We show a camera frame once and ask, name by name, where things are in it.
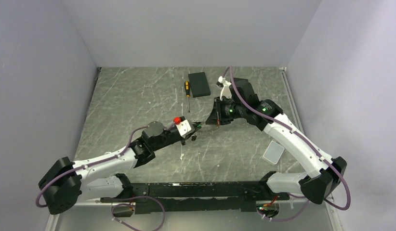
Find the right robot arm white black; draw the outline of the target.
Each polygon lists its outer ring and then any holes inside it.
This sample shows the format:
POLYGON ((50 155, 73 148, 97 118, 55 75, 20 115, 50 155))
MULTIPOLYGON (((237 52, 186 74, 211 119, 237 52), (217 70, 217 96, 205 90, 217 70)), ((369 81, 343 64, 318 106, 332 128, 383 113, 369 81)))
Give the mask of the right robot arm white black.
POLYGON ((228 125, 234 119, 245 119, 250 125, 271 136, 303 167, 303 173, 270 171, 260 181, 259 193, 270 200, 277 193, 301 194, 314 204, 321 204, 341 183, 347 162, 333 158, 314 145, 290 121, 272 100, 260 101, 247 79, 230 83, 219 77, 221 95, 214 98, 207 125, 228 125))

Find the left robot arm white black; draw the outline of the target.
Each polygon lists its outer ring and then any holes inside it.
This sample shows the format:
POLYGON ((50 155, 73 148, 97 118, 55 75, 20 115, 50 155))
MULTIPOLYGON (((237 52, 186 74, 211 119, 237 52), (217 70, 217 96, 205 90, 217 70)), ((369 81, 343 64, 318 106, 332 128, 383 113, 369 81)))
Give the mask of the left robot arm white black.
POLYGON ((155 152, 164 147, 177 142, 185 144, 201 127, 201 122, 191 122, 184 117, 168 128, 153 121, 133 130, 128 143, 116 151, 79 161, 60 158, 39 181, 36 206, 57 215, 77 202, 94 198, 126 202, 133 195, 133 186, 123 170, 147 164, 156 157, 155 152))

